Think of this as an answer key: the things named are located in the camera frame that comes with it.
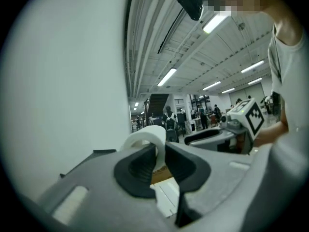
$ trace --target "fluorescent light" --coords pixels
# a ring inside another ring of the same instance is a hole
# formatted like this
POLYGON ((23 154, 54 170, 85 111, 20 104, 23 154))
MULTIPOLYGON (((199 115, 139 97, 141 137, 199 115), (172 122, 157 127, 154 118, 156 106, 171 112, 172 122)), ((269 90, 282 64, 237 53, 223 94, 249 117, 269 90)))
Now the fluorescent light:
POLYGON ((203 30, 206 33, 211 33, 226 18, 227 18, 226 15, 219 15, 219 14, 215 15, 215 17, 206 24, 203 30))
POLYGON ((211 87, 213 87, 213 86, 216 86, 216 85, 218 85, 218 84, 220 84, 220 83, 221 83, 221 82, 219 81, 219 82, 216 82, 216 83, 214 83, 214 84, 211 84, 210 86, 203 88, 203 90, 209 89, 209 88, 211 88, 211 87))
POLYGON ((261 81, 261 80, 262 80, 262 78, 260 77, 260 78, 258 78, 256 80, 252 81, 252 82, 249 82, 248 84, 250 85, 250 84, 253 84, 253 83, 257 83, 258 81, 261 81))
POLYGON ((165 82, 167 80, 169 80, 169 78, 176 72, 177 70, 175 68, 170 69, 170 71, 166 74, 165 77, 163 77, 163 79, 161 80, 161 82, 159 82, 158 87, 161 87, 165 84, 165 82))
POLYGON ((247 72, 247 71, 249 71, 249 70, 252 70, 252 69, 254 69, 254 68, 260 66, 261 64, 264 64, 264 60, 259 61, 259 62, 257 62, 256 64, 251 65, 250 67, 248 67, 248 68, 242 70, 241 73, 245 73, 245 72, 247 72))
POLYGON ((226 90, 226 91, 223 91, 222 93, 225 94, 225 93, 230 92, 230 91, 232 91, 232 90, 234 90, 234 89, 235 89, 235 88, 231 88, 231 89, 228 89, 228 90, 226 90))

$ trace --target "white ceiling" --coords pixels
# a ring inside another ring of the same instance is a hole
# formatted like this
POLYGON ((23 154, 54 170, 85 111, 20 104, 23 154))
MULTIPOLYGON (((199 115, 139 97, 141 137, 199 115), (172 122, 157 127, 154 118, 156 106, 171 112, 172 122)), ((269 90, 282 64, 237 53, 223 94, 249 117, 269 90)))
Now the white ceiling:
POLYGON ((132 115, 141 114, 144 111, 144 102, 139 102, 139 105, 135 106, 135 101, 130 101, 130 110, 132 115))
POLYGON ((273 22, 263 13, 228 17, 212 33, 206 34, 202 28, 214 13, 204 7, 204 14, 197 22, 184 12, 158 54, 181 9, 176 0, 133 1, 131 30, 127 32, 129 69, 126 66, 132 101, 144 101, 151 93, 216 95, 233 87, 244 88, 249 81, 270 75, 267 47, 273 22), (238 29, 240 23, 245 24, 243 31, 238 29), (261 60, 265 61, 263 65, 244 74, 240 72, 261 60), (162 87, 157 87, 170 68, 176 68, 176 73, 162 87), (202 91, 216 81, 221 84, 202 91))

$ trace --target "staircase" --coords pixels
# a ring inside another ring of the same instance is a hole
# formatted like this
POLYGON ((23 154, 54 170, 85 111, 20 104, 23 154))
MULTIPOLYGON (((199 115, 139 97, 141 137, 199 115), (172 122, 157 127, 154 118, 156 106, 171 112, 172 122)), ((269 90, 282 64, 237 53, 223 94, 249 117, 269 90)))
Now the staircase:
POLYGON ((147 118, 154 114, 154 116, 162 116, 165 103, 169 94, 152 94, 149 98, 149 108, 147 118))

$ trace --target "person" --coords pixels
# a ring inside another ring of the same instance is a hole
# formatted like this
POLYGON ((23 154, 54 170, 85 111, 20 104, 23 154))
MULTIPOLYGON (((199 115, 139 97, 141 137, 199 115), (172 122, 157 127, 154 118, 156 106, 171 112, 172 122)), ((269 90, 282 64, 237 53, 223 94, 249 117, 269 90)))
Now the person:
POLYGON ((192 109, 192 110, 191 110, 191 118, 192 118, 192 119, 195 119, 195 118, 196 118, 195 113, 196 113, 195 110, 192 109))
POLYGON ((241 14, 263 12, 274 21, 268 59, 273 91, 281 96, 281 118, 276 124, 261 129, 254 145, 273 143, 289 131, 307 128, 309 100, 304 97, 309 89, 309 43, 298 18, 283 0, 220 1, 241 14))
POLYGON ((241 98, 238 98, 237 101, 236 101, 236 105, 237 105, 238 103, 240 103, 241 101, 242 101, 241 98))
POLYGON ((170 108, 170 106, 166 106, 165 108, 166 113, 163 115, 163 121, 165 123, 165 128, 168 129, 173 129, 176 130, 177 128, 177 115, 174 114, 170 108))
POLYGON ((140 116, 136 116, 137 128, 140 129, 140 116))
POLYGON ((217 104, 215 104, 214 106, 214 114, 216 116, 217 121, 220 121, 221 111, 220 111, 220 108, 217 106, 217 104))
POLYGON ((206 112, 204 108, 201 105, 197 105, 197 108, 198 108, 199 116, 201 117, 201 123, 202 123, 203 130, 205 128, 208 129, 206 112))
POLYGON ((262 99, 262 101, 261 101, 261 103, 264 102, 264 106, 265 106, 265 108, 266 108, 266 110, 267 110, 267 114, 271 114, 270 108, 269 108, 270 99, 271 99, 271 96, 265 96, 265 97, 262 99))

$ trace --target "white tape roll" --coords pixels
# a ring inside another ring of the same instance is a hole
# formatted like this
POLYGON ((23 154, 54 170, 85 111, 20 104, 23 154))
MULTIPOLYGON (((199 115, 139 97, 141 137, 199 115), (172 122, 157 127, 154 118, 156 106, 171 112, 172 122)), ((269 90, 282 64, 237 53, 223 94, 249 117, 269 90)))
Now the white tape roll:
POLYGON ((162 126, 146 126, 145 128, 129 135, 120 150, 128 150, 137 147, 144 148, 146 144, 154 144, 157 152, 154 171, 157 171, 165 166, 165 141, 166 131, 162 126))

